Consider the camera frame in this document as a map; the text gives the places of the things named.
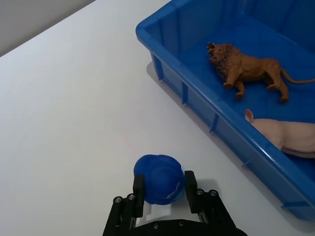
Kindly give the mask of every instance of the white table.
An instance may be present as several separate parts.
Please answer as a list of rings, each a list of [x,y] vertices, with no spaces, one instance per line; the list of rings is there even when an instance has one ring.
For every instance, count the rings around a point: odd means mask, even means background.
[[[166,2],[97,0],[0,58],[0,235],[101,235],[147,153],[194,170],[249,236],[315,235],[151,78],[135,27]],[[142,223],[171,218],[197,219],[182,199]]]

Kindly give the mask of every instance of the bolt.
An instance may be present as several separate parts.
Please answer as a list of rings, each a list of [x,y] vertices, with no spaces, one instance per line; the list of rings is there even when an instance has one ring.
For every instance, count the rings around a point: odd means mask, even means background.
[[[202,194],[203,194],[203,191],[200,190],[200,189],[198,189],[198,190],[197,190],[197,195],[202,195]]]
[[[217,192],[216,191],[210,191],[210,195],[215,196],[215,195],[217,195]]]
[[[153,224],[153,228],[154,228],[155,230],[157,230],[158,227],[159,227],[158,223]]]
[[[114,199],[114,202],[116,202],[116,203],[120,203],[122,201],[122,198],[121,197],[116,197],[115,199]]]
[[[133,200],[135,198],[135,196],[133,195],[133,194],[130,194],[129,196],[128,196],[128,199],[129,200]]]

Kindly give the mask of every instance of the lion figurine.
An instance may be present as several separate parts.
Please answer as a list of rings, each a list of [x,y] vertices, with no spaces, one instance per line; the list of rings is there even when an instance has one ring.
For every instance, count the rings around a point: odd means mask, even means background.
[[[240,50],[231,44],[208,43],[209,61],[213,64],[219,76],[225,81],[226,89],[236,87],[239,91],[236,98],[241,99],[245,94],[243,82],[262,80],[268,84],[267,90],[281,93],[280,102],[286,103],[289,99],[287,85],[281,78],[281,74],[292,84],[307,84],[315,82],[315,79],[295,81],[290,78],[276,59],[260,59],[242,54]]]

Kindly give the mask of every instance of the blue plastic bin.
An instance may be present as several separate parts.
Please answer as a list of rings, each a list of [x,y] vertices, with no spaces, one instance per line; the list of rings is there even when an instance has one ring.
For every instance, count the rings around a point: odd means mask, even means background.
[[[284,155],[244,119],[315,123],[315,84],[288,84],[290,98],[263,83],[245,84],[235,99],[209,64],[207,43],[232,43],[243,53],[276,58],[295,80],[315,77],[315,1],[173,0],[141,22],[138,39],[156,73],[245,165],[300,219],[315,221],[315,160]]]

